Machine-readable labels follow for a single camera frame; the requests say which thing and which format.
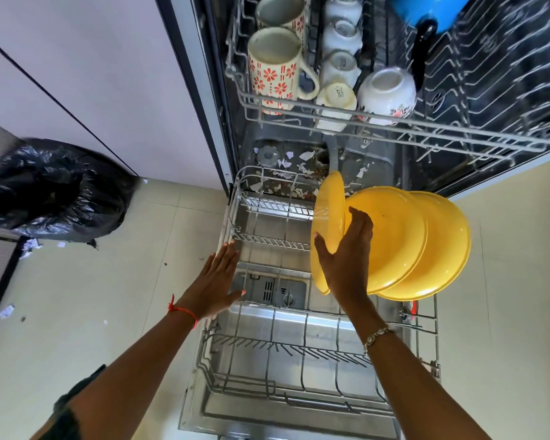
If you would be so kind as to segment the person's left hand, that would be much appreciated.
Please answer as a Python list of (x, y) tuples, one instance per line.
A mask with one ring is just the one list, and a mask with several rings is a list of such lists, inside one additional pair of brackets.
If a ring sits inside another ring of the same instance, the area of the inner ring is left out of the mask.
[(233, 292), (230, 288), (239, 255), (234, 240), (223, 243), (217, 253), (210, 255), (198, 277), (183, 295), (177, 300), (172, 296), (168, 313), (184, 313), (198, 323), (226, 310), (227, 295)]

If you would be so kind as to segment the person's right hand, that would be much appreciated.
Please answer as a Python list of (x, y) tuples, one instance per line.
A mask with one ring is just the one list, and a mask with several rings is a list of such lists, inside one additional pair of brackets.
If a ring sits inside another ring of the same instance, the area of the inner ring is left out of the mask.
[(333, 270), (323, 270), (330, 292), (349, 318), (370, 308), (368, 265), (373, 222), (365, 212), (349, 207), (351, 223), (335, 254)]

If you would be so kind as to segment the yellow plastic plate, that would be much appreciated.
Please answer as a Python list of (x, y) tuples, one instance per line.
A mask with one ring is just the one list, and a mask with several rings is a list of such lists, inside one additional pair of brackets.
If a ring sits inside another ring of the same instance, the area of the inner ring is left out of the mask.
[(373, 223), (367, 294), (385, 292), (418, 264), (427, 241), (425, 215), (412, 193), (390, 186), (364, 189), (345, 203), (365, 212)]
[[(327, 250), (335, 253), (344, 236), (345, 229), (345, 191), (343, 178), (339, 171), (331, 171), (318, 189), (314, 206), (311, 233), (320, 234)], [(314, 237), (310, 241), (310, 268), (315, 287), (323, 294), (330, 293), (315, 248)]]
[(469, 222), (455, 203), (431, 192), (410, 194), (426, 217), (427, 239), (410, 273), (377, 294), (396, 302), (422, 300), (447, 288), (464, 269), (471, 250)]

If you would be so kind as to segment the person's left forearm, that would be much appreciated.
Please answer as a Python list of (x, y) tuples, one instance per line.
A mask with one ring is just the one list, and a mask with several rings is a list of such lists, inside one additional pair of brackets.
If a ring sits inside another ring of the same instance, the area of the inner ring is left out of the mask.
[(195, 321), (180, 312), (59, 397), (30, 440), (131, 440)]

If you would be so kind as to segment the person's right forearm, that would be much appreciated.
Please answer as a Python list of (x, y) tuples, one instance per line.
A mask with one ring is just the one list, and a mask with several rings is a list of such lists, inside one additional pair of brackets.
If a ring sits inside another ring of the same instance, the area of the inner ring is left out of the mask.
[(425, 369), (373, 303), (349, 319), (406, 440), (492, 440)]

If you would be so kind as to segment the cream ceramic cup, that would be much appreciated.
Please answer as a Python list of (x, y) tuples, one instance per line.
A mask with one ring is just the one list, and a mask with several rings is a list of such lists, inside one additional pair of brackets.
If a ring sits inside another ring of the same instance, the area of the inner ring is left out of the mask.
[(334, 81), (320, 91), (316, 104), (325, 107), (317, 109), (319, 118), (316, 129), (323, 134), (332, 135), (345, 130), (357, 109), (358, 100), (349, 85)]

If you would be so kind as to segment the white floral ceramic bowl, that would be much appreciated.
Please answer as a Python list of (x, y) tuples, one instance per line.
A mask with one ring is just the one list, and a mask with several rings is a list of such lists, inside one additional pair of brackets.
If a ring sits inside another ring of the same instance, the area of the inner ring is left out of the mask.
[(363, 123), (397, 125), (395, 118), (407, 118), (417, 100), (415, 79), (401, 67), (386, 67), (370, 75), (357, 92), (357, 110), (388, 118), (357, 115)]

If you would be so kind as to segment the white ceramic cup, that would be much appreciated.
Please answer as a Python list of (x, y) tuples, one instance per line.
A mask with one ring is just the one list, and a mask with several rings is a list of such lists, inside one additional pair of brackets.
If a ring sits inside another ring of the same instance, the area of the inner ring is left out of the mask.
[(324, 27), (322, 40), (323, 60), (336, 50), (355, 56), (362, 49), (361, 29), (343, 18), (334, 19)]
[(350, 88), (355, 88), (361, 69), (358, 67), (355, 57), (345, 50), (332, 51), (323, 61), (319, 72), (320, 88), (331, 83), (344, 83)]
[(362, 16), (363, 5), (360, 0), (326, 0), (324, 4), (324, 24), (336, 20), (347, 20), (357, 26)]

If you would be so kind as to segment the cream mug with red flowers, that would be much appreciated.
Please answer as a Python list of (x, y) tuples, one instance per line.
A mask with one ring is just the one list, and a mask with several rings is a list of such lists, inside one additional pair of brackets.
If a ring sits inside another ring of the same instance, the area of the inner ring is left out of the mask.
[(296, 100), (310, 101), (320, 92), (314, 70), (302, 56), (297, 35), (283, 27), (256, 31), (247, 45), (251, 87), (261, 96), (262, 112), (280, 116), (294, 108)]
[(306, 46), (305, 0), (260, 0), (255, 9), (258, 29), (286, 28)]

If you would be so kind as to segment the steel dishwasher body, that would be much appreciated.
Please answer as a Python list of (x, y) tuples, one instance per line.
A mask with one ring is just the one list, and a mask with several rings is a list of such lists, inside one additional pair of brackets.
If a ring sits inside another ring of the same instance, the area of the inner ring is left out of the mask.
[[(329, 171), (345, 195), (391, 185), (454, 196), (550, 157), (550, 0), (469, 0), (426, 60), (415, 109), (397, 125), (353, 115), (344, 131), (316, 129), (316, 99), (267, 115), (251, 87), (247, 44), (260, 0), (157, 0), (193, 84), (228, 195), (314, 201)], [(361, 74), (411, 72), (416, 29), (389, 0), (360, 0)], [(326, 0), (306, 2), (306, 60), (319, 74)]]

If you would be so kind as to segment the black plastic garbage bag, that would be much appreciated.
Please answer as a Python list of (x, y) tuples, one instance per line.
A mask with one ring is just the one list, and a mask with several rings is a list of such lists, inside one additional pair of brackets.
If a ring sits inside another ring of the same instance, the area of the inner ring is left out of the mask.
[(123, 223), (137, 183), (97, 152), (18, 140), (0, 156), (0, 228), (31, 239), (94, 244)]

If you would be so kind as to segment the crumpled white paper scrap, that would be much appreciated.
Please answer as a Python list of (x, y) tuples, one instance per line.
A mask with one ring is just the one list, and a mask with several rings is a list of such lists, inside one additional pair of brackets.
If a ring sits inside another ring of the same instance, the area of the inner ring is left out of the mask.
[(26, 240), (22, 246), (22, 251), (19, 259), (28, 258), (33, 253), (33, 251), (40, 249), (42, 246), (43, 244), (41, 244), (40, 241), (36, 238)]

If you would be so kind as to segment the white kitchen cabinet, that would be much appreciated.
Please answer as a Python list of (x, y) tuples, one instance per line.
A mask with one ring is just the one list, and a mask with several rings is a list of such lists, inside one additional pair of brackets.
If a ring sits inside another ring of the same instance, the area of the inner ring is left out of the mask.
[(157, 0), (0, 0), (0, 50), (135, 175), (225, 188)]

